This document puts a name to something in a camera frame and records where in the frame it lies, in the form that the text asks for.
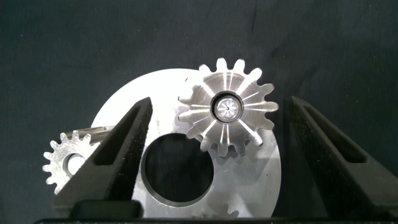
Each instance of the black background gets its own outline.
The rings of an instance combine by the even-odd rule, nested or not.
[[[0,222],[53,215],[51,139],[89,127],[140,75],[218,57],[275,85],[282,158],[295,95],[398,175],[397,12],[395,0],[0,1]]]

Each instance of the metal gear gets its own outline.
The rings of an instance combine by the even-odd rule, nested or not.
[[[90,145],[91,135],[86,134],[82,140],[79,139],[79,132],[73,131],[71,140],[65,133],[61,133],[61,144],[51,141],[50,145],[54,152],[45,152],[44,157],[50,164],[43,166],[43,171],[51,172],[51,176],[46,180],[47,184],[57,184],[54,194],[67,184],[70,178],[91,156],[100,143]]]
[[[272,130],[274,127],[265,113],[278,110],[278,104],[264,99],[274,86],[259,86],[261,69],[256,68],[246,75],[242,59],[232,70],[228,70],[223,58],[219,58],[216,65],[216,72],[201,65],[201,75],[186,80],[188,88],[178,100],[190,109],[178,119],[192,123],[187,137],[201,136],[202,151],[217,148],[218,155],[225,157],[228,148],[234,147],[239,155],[244,155],[247,140],[257,146],[262,144],[258,129]]]

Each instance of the gear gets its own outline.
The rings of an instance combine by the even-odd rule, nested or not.
[[[43,166],[43,171],[51,172],[51,176],[46,180],[47,184],[57,184],[54,193],[59,191],[67,184],[70,178],[76,174],[77,170],[91,156],[99,143],[90,145],[91,135],[86,134],[82,140],[79,139],[79,132],[73,131],[72,139],[69,140],[65,133],[61,133],[61,144],[51,141],[50,145],[54,152],[45,152],[44,157],[50,164]]]
[[[278,110],[278,104],[265,101],[274,90],[273,84],[259,86],[261,69],[249,75],[244,72],[244,60],[239,59],[228,70],[225,59],[217,60],[217,71],[201,65],[201,75],[186,80],[187,88],[178,100],[189,110],[178,116],[183,122],[192,123],[188,138],[201,136],[200,149],[218,149],[225,157],[228,148],[234,147],[239,155],[245,154],[245,143],[250,140],[260,146],[259,128],[272,130],[274,123],[265,118],[266,112]]]

